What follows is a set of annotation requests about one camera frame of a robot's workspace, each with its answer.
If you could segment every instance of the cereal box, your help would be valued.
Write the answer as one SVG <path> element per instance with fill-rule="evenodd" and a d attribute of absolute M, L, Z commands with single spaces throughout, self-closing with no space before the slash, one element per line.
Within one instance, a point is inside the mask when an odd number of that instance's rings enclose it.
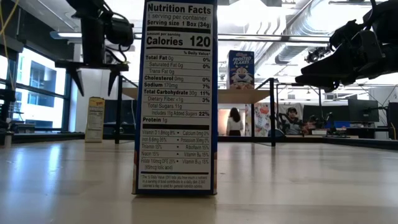
<path fill-rule="evenodd" d="M 228 89 L 254 89 L 254 52 L 230 50 L 227 68 Z"/>

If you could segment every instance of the long dark hair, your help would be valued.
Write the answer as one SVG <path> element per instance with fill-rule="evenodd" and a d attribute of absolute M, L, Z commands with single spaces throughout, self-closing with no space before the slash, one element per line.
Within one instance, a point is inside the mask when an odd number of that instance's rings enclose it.
<path fill-rule="evenodd" d="M 235 122 L 241 121 L 241 115 L 239 114 L 239 111 L 236 108 L 231 109 L 231 112 L 229 112 L 229 117 L 232 118 Z"/>

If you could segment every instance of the wooden shelf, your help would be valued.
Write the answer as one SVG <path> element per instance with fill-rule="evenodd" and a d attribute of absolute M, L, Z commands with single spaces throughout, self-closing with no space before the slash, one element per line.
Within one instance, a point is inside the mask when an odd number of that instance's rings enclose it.
<path fill-rule="evenodd" d="M 138 99 L 138 88 L 123 88 L 122 93 L 135 100 Z"/>
<path fill-rule="evenodd" d="M 123 94 L 138 99 L 137 88 L 123 88 Z M 268 90 L 218 90 L 218 103 L 253 104 L 268 96 Z"/>

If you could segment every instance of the yellow cable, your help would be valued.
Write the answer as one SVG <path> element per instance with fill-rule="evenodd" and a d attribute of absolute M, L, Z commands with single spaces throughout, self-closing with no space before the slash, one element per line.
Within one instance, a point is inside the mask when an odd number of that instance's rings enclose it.
<path fill-rule="evenodd" d="M 397 140 L 397 132 L 396 132 L 396 127 L 394 127 L 394 124 L 391 122 L 391 126 L 394 130 L 394 140 Z"/>
<path fill-rule="evenodd" d="M 19 3 L 19 0 L 16 0 L 15 1 L 15 5 L 14 5 L 14 7 L 11 10 L 10 15 L 8 16 L 8 18 L 6 20 L 6 23 L 1 28 L 0 35 L 2 35 L 2 33 L 6 30 L 6 27 L 8 26 L 8 23 L 10 22 L 12 15 L 14 15 L 15 10 L 17 9 L 18 3 Z"/>
<path fill-rule="evenodd" d="M 4 27 L 4 28 L 5 28 L 5 26 L 4 26 L 4 20 L 3 20 L 3 18 L 2 18 L 2 7 L 1 7 L 1 4 L 0 4 L 0 20 L 1 20 L 1 27 Z M 3 42 L 4 42 L 4 51 L 5 51 L 5 53 L 6 53 L 6 58 L 7 58 L 8 74 L 10 75 L 10 80 L 11 80 L 11 89 L 12 89 L 12 90 L 15 90 L 15 89 L 14 89 L 14 76 L 12 75 L 12 72 L 11 72 L 11 69 L 10 69 L 10 66 L 9 66 L 9 57 L 8 57 L 8 49 L 7 49 L 6 36 L 5 36 L 5 35 L 2 35 L 2 39 L 3 39 Z"/>

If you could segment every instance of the white shirt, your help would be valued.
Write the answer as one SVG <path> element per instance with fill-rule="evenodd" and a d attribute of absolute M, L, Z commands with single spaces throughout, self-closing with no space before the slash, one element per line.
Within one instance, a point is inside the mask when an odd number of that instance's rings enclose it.
<path fill-rule="evenodd" d="M 233 118 L 228 118 L 228 123 L 226 125 L 226 133 L 229 131 L 241 131 L 243 130 L 243 122 L 240 120 L 239 122 L 235 122 Z"/>

